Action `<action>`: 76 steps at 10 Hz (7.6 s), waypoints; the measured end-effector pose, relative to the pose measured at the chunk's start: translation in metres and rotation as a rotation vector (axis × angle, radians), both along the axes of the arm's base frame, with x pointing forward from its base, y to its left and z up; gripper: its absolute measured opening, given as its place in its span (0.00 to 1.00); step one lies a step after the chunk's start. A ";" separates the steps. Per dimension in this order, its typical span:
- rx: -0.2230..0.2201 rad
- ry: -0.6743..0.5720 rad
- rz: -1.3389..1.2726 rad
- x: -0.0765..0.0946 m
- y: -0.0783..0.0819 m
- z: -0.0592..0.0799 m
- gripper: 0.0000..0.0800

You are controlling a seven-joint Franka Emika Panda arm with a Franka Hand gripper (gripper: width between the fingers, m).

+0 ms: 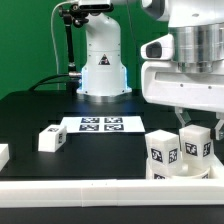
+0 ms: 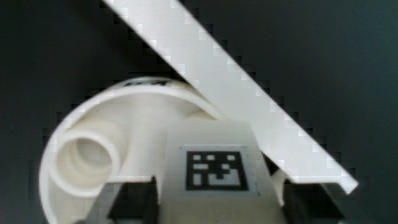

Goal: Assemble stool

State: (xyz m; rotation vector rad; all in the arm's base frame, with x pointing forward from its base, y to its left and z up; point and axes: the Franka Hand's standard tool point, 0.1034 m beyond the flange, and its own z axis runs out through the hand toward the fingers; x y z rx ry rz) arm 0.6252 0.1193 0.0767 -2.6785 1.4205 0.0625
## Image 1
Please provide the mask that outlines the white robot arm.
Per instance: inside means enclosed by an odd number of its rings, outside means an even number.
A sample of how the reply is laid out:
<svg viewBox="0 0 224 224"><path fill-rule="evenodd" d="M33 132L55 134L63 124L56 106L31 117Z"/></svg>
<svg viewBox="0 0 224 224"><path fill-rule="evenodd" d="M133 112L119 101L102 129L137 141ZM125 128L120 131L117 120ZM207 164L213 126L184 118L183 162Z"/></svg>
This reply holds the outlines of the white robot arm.
<svg viewBox="0 0 224 224"><path fill-rule="evenodd" d="M141 47L141 88L149 103L175 109L216 112L217 140L224 137L224 0L141 0L143 10L158 21L168 21L168 34ZM84 90L89 95L118 95L125 89L126 73L117 54L118 28L103 25L89 31Z"/></svg>

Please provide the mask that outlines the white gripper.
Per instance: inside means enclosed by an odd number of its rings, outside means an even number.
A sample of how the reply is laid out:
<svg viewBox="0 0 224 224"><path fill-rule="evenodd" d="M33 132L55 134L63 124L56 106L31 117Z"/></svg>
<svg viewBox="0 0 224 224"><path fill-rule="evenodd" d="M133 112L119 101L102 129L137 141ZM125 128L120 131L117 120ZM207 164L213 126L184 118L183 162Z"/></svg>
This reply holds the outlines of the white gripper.
<svg viewBox="0 0 224 224"><path fill-rule="evenodd" d="M224 139L224 62L214 63L211 73L181 73L174 62L146 61L141 86L147 102L176 107L182 127L191 121L187 109L219 112L211 138Z"/></svg>

